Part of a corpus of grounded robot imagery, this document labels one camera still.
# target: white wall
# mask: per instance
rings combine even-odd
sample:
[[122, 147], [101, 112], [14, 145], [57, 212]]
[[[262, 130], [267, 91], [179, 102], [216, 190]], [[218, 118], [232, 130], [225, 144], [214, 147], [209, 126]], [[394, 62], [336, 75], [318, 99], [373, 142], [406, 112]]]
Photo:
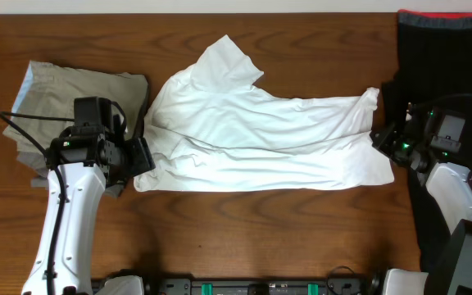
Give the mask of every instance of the white wall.
[[0, 13], [472, 11], [472, 0], [0, 0]]

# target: gray cloth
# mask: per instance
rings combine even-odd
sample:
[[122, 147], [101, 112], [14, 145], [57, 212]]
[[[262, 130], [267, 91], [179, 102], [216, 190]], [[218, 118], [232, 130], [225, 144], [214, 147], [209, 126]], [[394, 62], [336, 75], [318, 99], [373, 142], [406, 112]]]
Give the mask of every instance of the gray cloth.
[[[118, 102], [125, 112], [127, 117], [125, 139], [128, 139], [134, 132], [147, 90], [148, 82], [143, 75], [128, 73], [111, 75], [31, 61], [12, 111], [26, 115], [74, 118], [75, 98], [95, 96], [108, 98]], [[25, 118], [12, 118], [12, 121], [44, 148], [48, 148], [53, 138], [73, 124]], [[10, 126], [3, 131], [3, 134], [16, 141], [18, 161], [36, 170], [39, 176], [47, 176], [48, 169], [43, 155], [32, 143]]]

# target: shirt sleeve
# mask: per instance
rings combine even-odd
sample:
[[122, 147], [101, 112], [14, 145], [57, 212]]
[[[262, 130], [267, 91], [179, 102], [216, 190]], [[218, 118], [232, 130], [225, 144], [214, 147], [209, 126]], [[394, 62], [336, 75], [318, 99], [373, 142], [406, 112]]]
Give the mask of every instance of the shirt sleeve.
[[226, 93], [232, 89], [250, 87], [263, 75], [251, 58], [234, 44], [229, 36], [224, 36], [209, 46], [197, 60], [191, 73], [191, 83], [195, 88]]

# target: white cloth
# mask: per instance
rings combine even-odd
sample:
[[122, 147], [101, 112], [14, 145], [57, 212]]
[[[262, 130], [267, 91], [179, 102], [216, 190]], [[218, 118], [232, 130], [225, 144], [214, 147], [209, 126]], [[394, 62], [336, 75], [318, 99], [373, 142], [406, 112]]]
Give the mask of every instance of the white cloth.
[[394, 181], [389, 159], [369, 137], [378, 89], [275, 98], [252, 86], [262, 75], [224, 36], [172, 76], [145, 117], [157, 168], [137, 176], [134, 187], [233, 192]]

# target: wooden table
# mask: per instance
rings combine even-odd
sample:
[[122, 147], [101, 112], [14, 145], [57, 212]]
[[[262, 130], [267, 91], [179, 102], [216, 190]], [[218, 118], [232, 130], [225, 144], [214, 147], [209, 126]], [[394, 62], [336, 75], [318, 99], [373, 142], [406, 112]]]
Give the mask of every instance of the wooden table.
[[[29, 60], [144, 74], [152, 97], [227, 34], [265, 72], [275, 96], [359, 95], [397, 69], [394, 14], [0, 16], [0, 110]], [[375, 125], [383, 124], [380, 107]], [[44, 189], [16, 161], [0, 121], [0, 294], [18, 294], [39, 246]], [[197, 278], [322, 277], [346, 265], [419, 269], [406, 172], [344, 191], [137, 193], [98, 210], [92, 274], [122, 268]]]

